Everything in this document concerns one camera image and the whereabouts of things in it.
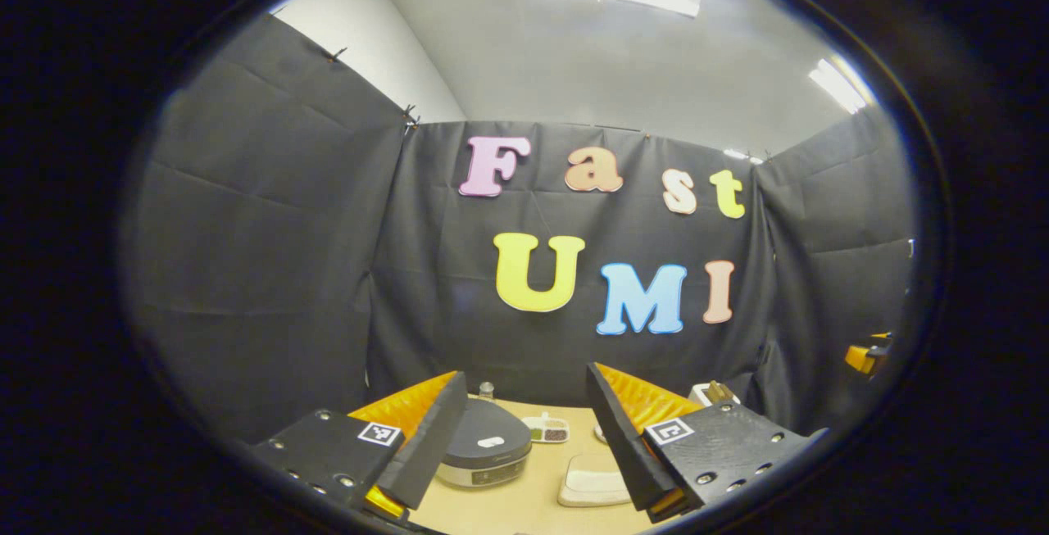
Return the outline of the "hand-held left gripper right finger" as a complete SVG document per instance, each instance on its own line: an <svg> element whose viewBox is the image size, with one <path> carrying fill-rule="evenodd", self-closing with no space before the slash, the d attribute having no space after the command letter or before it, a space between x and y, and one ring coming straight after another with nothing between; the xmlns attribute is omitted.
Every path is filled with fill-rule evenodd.
<svg viewBox="0 0 1049 535"><path fill-rule="evenodd" d="M652 523L737 498L825 435L759 415L716 381L682 397L593 362L587 394L634 508Z"/></svg>

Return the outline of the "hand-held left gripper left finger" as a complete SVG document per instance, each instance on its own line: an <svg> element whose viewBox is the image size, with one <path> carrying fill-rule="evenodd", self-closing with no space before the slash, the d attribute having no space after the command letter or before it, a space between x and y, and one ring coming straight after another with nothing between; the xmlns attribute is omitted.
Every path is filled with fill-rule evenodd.
<svg viewBox="0 0 1049 535"><path fill-rule="evenodd" d="M349 413L314 410L252 453L285 478L390 523L416 511L456 434L465 374L438 374Z"/></svg>

